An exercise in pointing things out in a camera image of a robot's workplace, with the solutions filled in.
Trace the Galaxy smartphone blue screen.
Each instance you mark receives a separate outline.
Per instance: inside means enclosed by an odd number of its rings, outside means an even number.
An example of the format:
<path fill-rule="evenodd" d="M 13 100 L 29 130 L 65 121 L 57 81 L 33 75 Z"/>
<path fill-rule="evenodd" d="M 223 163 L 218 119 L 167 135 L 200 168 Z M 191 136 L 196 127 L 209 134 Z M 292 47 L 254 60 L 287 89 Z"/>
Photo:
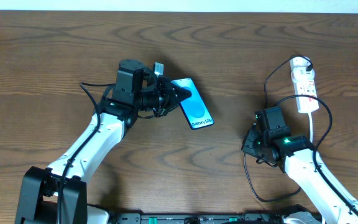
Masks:
<path fill-rule="evenodd" d="M 180 103 L 190 128 L 196 130 L 212 126 L 214 119 L 208 111 L 193 80 L 184 78 L 173 80 L 172 83 L 191 92 L 191 96 Z"/>

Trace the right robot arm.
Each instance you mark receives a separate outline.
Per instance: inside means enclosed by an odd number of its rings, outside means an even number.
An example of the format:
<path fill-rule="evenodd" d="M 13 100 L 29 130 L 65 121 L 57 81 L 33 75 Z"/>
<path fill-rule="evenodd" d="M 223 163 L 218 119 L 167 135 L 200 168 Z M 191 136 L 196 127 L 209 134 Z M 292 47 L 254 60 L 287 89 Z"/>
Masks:
<path fill-rule="evenodd" d="M 242 143 L 259 164 L 278 167 L 312 201 L 326 223 L 358 223 L 358 200 L 335 178 L 304 135 L 292 135 L 279 107 L 255 112 Z"/>

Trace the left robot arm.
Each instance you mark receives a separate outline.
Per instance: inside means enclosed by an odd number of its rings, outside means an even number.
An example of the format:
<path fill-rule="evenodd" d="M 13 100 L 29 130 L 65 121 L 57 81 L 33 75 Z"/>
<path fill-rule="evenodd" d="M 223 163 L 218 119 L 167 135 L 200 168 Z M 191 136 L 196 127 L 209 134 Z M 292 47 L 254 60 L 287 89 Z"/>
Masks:
<path fill-rule="evenodd" d="M 191 91 L 142 62 L 119 62 L 116 82 L 104 85 L 88 127 L 56 161 L 41 169 L 31 167 L 22 179 L 16 223 L 113 223 L 113 214 L 87 202 L 87 185 L 109 151 L 127 134 L 139 112 L 154 118 L 167 115 Z"/>

